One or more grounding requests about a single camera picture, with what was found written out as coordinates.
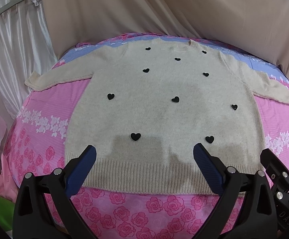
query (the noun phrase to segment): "beige sweater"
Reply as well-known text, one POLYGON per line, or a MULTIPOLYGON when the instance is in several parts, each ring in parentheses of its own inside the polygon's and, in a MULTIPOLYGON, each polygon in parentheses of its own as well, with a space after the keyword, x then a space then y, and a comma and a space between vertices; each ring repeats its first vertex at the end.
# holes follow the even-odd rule
POLYGON ((104 46, 26 84, 41 91, 90 77, 69 122, 65 158, 93 145, 97 161, 84 185, 110 191, 210 193, 193 159, 199 142, 225 165, 255 173, 265 142, 253 95, 289 104, 278 81, 193 40, 104 46))

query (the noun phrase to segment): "metal screw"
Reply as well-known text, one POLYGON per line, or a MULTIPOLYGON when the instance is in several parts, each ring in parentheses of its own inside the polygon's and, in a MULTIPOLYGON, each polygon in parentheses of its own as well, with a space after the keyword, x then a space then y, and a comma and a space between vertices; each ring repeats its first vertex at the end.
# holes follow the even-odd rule
POLYGON ((276 197, 277 197, 277 199, 282 199, 283 198, 283 193, 281 193, 279 191, 278 193, 276 193, 276 197))
POLYGON ((25 178, 26 178, 26 179, 29 179, 31 176, 32 176, 32 173, 31 173, 31 172, 27 172, 27 173, 25 174, 25 178))
POLYGON ((265 176, 265 173, 264 173, 263 171, 261 171, 261 170, 259 170, 259 171, 257 172, 257 174, 260 175, 261 177, 264 177, 264 176, 265 176))
POLYGON ((62 173, 62 169, 61 168, 56 168, 55 170, 53 170, 53 173, 55 175, 59 175, 60 173, 62 173))
POLYGON ((232 166, 229 166, 229 167, 227 168, 227 171, 228 171, 229 173, 235 173, 235 172, 236 172, 236 169, 235 169, 234 167, 232 167, 232 166))

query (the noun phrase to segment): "ribbed hem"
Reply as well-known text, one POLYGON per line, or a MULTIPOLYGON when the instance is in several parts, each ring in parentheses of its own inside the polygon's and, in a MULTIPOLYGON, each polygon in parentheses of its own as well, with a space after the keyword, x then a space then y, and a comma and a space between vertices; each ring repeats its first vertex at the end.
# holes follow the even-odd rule
MULTIPOLYGON (((77 157, 66 154, 66 164, 77 157)), ((263 167, 235 166, 255 174, 263 167)), ((213 194, 197 165, 124 163, 97 158, 83 186, 139 194, 213 194)))

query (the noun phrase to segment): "heart patch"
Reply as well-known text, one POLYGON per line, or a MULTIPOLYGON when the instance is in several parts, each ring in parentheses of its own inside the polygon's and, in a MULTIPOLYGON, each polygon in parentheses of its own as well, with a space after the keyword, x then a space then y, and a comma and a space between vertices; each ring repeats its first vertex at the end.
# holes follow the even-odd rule
POLYGON ((173 102, 179 102, 179 97, 178 96, 175 96, 173 99, 171 99, 171 101, 173 101, 173 102))
POLYGON ((107 97, 109 100, 112 100, 114 98, 114 94, 108 93, 107 97))
POLYGON ((205 140, 206 140, 208 143, 212 144, 213 141, 214 141, 214 136, 205 137, 205 140))
POLYGON ((134 140, 134 141, 137 141, 140 137, 141 137, 141 134, 140 133, 131 133, 131 138, 134 140))

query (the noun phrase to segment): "sweater collar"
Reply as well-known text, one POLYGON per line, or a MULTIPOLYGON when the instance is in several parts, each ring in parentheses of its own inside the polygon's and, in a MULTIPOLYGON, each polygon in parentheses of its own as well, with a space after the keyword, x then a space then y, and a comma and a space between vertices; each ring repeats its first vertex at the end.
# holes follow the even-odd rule
POLYGON ((152 41, 154 44, 163 44, 160 48, 167 51, 185 52, 197 47, 198 43, 192 39, 186 42, 165 41, 161 38, 156 38, 152 41))

